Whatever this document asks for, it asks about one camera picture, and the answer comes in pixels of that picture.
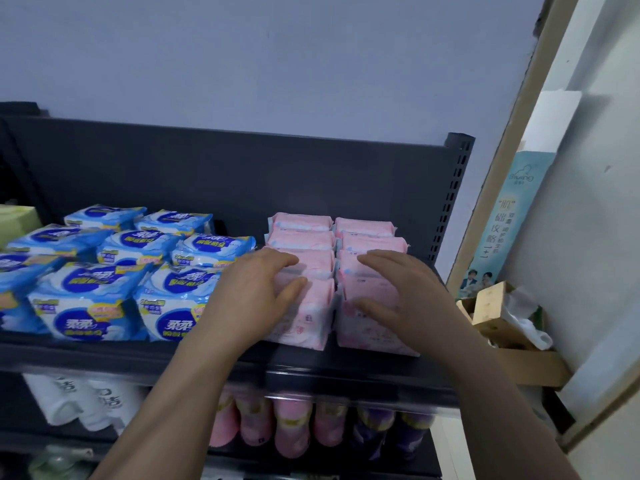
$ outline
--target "hand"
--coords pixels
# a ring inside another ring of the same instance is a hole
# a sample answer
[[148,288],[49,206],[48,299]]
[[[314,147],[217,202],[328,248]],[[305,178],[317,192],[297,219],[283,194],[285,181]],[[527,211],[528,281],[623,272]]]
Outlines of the hand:
[[395,310],[372,298],[354,299],[353,304],[413,350],[452,366],[466,347],[482,344],[480,334],[460,313],[447,289],[419,259],[375,250],[359,255],[358,261],[388,279],[400,302]]
[[222,347],[235,361],[267,336],[306,286],[307,279],[299,277],[278,295],[274,292],[275,274],[298,261],[269,248],[240,257],[222,272],[198,324],[182,343],[197,347],[194,341],[201,340],[205,349]]

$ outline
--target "black shelf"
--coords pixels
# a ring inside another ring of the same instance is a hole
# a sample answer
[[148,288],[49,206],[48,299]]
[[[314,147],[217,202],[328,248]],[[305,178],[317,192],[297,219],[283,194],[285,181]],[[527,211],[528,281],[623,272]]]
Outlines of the black shelf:
[[[92,460],[102,459],[117,435],[112,428],[89,432],[76,420],[64,426],[50,426],[44,420],[28,387],[17,374],[0,374],[0,451],[36,454],[48,445],[90,449]],[[346,428],[348,438],[350,428]],[[364,461],[355,457],[346,440],[326,448],[315,440],[299,459],[287,460],[275,450],[273,441],[249,447],[239,437],[222,448],[211,448],[207,467],[244,472],[247,477],[289,477],[295,474],[340,475],[341,478],[434,478],[440,466],[430,433],[415,460]]]
[[[123,380],[153,385],[176,346],[172,342],[71,342],[0,331],[0,371],[116,374]],[[446,375],[427,357],[345,349],[337,346],[333,336],[322,352],[259,342],[240,357],[229,382],[271,395],[340,398],[395,410],[438,412],[458,407]]]

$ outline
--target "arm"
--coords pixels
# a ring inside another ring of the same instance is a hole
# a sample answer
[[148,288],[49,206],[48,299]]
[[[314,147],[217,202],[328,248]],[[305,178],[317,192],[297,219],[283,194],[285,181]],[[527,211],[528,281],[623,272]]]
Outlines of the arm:
[[370,251],[358,259],[396,287],[400,302],[395,310],[368,298],[356,300],[356,306],[412,349],[436,359],[452,377],[476,478],[579,480],[428,266],[395,251]]
[[282,319],[307,283],[297,278],[279,295],[273,291],[274,275],[297,262],[291,254],[263,249],[224,271],[198,324],[92,480],[200,478],[231,368]]

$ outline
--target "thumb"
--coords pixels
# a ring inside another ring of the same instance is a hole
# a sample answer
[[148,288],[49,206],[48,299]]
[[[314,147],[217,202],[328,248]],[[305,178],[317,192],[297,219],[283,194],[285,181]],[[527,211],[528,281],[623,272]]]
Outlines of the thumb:
[[384,306],[372,298],[356,298],[352,303],[365,315],[370,316],[380,325],[384,325],[392,331],[395,329],[400,316],[391,308]]
[[304,290],[305,286],[307,286],[307,282],[308,279],[306,279],[304,276],[300,276],[284,287],[284,289],[276,297],[276,307],[278,309],[278,313],[284,315],[287,312],[296,298],[300,295],[300,293],[302,293],[302,290]]

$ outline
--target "blue and white package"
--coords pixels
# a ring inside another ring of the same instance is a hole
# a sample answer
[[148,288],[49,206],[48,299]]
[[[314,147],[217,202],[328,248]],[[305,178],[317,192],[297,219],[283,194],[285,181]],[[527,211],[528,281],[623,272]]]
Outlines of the blue and white package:
[[129,340],[141,327],[133,291],[148,268],[70,262],[41,279],[29,302],[59,339]]
[[60,268],[59,256],[0,253],[0,323],[3,330],[49,333],[27,300],[38,279]]
[[209,302],[220,274],[210,267],[164,264],[136,291],[151,340],[181,340]]
[[65,224],[80,229],[99,227],[121,231],[133,229],[133,222],[145,215],[146,207],[110,207],[95,204],[65,217]]
[[132,266],[162,264],[180,237],[158,230],[126,230],[108,236],[98,247],[98,262]]
[[158,210],[136,222],[136,229],[158,230],[165,234],[191,235],[195,232],[211,233],[213,214],[194,214]]
[[110,229],[49,224],[19,237],[6,245],[9,252],[54,254],[81,261],[96,262],[95,249],[113,233]]
[[224,269],[243,254],[255,248],[255,238],[193,234],[172,250],[176,266],[204,266]]

